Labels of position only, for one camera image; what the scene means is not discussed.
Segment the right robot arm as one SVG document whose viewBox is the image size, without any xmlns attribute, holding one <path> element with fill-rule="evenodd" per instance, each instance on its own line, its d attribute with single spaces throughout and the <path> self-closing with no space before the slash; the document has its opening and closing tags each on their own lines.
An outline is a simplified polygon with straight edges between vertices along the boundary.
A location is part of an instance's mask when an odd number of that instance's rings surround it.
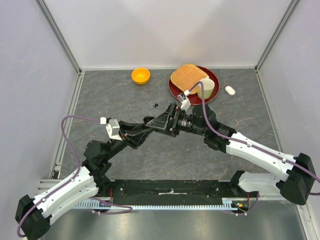
<svg viewBox="0 0 320 240">
<path fill-rule="evenodd" d="M 267 171 L 236 171 L 229 184 L 229 191 L 235 197 L 240 197 L 245 192 L 260 192 L 281 195 L 286 200 L 303 206 L 312 195 L 316 172 L 308 155 L 291 155 L 249 139 L 218 122 L 216 113 L 207 104 L 193 107 L 192 113 L 188 115 L 173 102 L 161 115 L 144 117 L 143 121 L 155 132 L 171 137 L 176 137 L 181 131 L 203 136 L 203 141 L 209 148 L 240 157 Z"/>
</svg>

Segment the black earbud charging case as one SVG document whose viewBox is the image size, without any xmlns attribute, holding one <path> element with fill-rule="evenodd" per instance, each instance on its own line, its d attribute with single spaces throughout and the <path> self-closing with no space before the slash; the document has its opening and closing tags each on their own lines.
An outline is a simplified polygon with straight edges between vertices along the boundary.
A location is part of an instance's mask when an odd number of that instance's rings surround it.
<svg viewBox="0 0 320 240">
<path fill-rule="evenodd" d="M 143 124 L 146 126 L 146 127 L 153 127 L 154 126 L 154 119 L 155 117 L 154 116 L 145 116 L 143 118 Z"/>
</svg>

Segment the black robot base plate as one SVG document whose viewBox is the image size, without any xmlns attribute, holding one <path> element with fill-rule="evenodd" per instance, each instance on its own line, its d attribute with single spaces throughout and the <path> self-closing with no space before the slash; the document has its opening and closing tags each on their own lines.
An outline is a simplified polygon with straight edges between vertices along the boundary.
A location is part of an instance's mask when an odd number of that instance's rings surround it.
<svg viewBox="0 0 320 240">
<path fill-rule="evenodd" d="M 123 206 L 200 206 L 221 205 L 223 198 L 254 199 L 250 193 L 219 180 L 139 180 L 116 179 L 97 198 L 112 198 Z"/>
</svg>

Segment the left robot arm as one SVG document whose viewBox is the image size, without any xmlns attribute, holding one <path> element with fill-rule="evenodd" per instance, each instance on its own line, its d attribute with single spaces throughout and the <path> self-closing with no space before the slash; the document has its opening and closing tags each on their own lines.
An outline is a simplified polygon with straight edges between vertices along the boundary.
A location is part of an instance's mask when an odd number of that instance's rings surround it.
<svg viewBox="0 0 320 240">
<path fill-rule="evenodd" d="M 84 161 L 64 180 L 34 197 L 23 196 L 17 206 L 15 220 L 20 238 L 38 240 L 64 213 L 85 199 L 106 196 L 111 181 L 106 172 L 111 158 L 126 147 L 137 149 L 153 130 L 144 123 L 127 123 L 101 117 L 94 119 L 106 128 L 108 142 L 92 140 L 86 146 Z"/>
</svg>

